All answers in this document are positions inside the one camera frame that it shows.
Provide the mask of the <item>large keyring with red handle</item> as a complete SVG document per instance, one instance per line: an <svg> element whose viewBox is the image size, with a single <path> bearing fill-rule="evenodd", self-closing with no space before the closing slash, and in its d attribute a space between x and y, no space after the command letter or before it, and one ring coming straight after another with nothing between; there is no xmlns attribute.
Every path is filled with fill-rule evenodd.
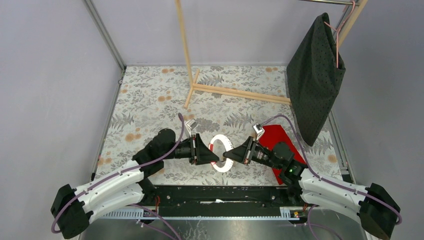
<svg viewBox="0 0 424 240"><path fill-rule="evenodd" d="M215 171L219 173L227 173L233 167L234 161L223 156L224 152L232 150L233 148L234 147L230 139L223 134L217 134L210 140L208 149L214 153L218 153L218 151L220 151L219 160L214 160L210 163Z"/></svg>

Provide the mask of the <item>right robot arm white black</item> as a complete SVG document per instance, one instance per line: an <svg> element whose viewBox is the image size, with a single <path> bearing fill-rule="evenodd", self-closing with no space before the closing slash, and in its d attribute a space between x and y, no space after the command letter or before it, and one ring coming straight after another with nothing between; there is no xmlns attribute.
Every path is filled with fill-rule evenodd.
<svg viewBox="0 0 424 240"><path fill-rule="evenodd" d="M279 169L278 177L287 186L287 201L293 206L306 203L330 209L353 219L381 240L389 240L398 224L400 207L384 187L376 183L366 187L314 174L305 163L295 160L295 153L285 142L269 150L249 137L223 156L245 165L256 162Z"/></svg>

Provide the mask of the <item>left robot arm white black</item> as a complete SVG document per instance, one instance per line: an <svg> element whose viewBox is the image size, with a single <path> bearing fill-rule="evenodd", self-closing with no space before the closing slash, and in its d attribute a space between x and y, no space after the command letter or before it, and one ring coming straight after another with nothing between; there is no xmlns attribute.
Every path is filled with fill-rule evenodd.
<svg viewBox="0 0 424 240"><path fill-rule="evenodd" d="M72 188L60 187L50 212L54 217L51 231L72 239L99 217L121 207L155 200L155 187L148 178L164 168L164 160L188 159L192 165L217 162L219 157L202 141L199 134L181 140L164 128L132 159L118 169L89 183Z"/></svg>

